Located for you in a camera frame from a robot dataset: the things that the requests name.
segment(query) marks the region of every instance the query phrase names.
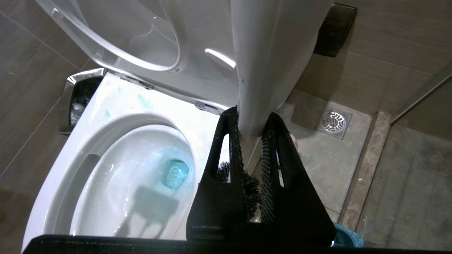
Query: wall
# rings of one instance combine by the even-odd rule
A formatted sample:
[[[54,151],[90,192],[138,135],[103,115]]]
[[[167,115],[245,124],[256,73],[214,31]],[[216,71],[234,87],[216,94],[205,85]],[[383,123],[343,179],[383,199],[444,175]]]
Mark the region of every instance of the wall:
[[[452,140],[452,81],[403,117],[410,129]]]
[[[88,57],[32,0],[0,1],[0,38],[0,253],[20,253],[34,199],[67,139],[57,132],[64,82]]]
[[[344,0],[358,15],[336,58],[313,55],[295,89],[393,113],[452,61],[452,1]]]

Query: toilet lid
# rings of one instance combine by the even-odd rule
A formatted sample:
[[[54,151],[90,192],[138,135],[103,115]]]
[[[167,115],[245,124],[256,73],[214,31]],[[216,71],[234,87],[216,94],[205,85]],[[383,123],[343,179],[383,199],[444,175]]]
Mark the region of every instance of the toilet lid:
[[[179,94],[237,104],[229,1],[37,2],[101,66]]]

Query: shower floor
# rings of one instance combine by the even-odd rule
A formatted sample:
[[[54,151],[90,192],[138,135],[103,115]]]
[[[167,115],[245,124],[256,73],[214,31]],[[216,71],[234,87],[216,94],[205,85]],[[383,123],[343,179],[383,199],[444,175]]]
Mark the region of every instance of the shower floor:
[[[452,250],[452,141],[395,124],[357,232],[365,246]]]
[[[335,109],[346,119],[344,135],[331,135],[316,126]],[[276,113],[297,140],[296,146],[317,194],[332,221],[337,221],[371,123],[367,114],[293,90]],[[260,177],[260,163],[253,174]]]

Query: brush bristles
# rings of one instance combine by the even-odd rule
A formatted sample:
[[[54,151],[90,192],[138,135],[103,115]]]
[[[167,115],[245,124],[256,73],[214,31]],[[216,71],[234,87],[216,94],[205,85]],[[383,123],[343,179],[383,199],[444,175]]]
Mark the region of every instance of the brush bristles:
[[[244,172],[243,190],[245,192],[245,204],[247,220],[253,218],[257,211],[260,201],[260,181],[254,176],[250,176],[247,172]],[[229,177],[229,162],[221,162],[218,167],[215,180],[220,183],[226,183]]]

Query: white toilet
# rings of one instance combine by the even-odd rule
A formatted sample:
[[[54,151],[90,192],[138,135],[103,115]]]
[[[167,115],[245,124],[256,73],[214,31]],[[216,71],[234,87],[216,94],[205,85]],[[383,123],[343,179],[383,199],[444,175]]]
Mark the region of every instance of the white toilet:
[[[230,1],[38,3],[110,71],[41,187],[22,249],[43,234],[184,240],[219,114],[239,99]],[[306,21],[313,30],[330,4]],[[163,183],[174,160],[189,168],[178,188]]]

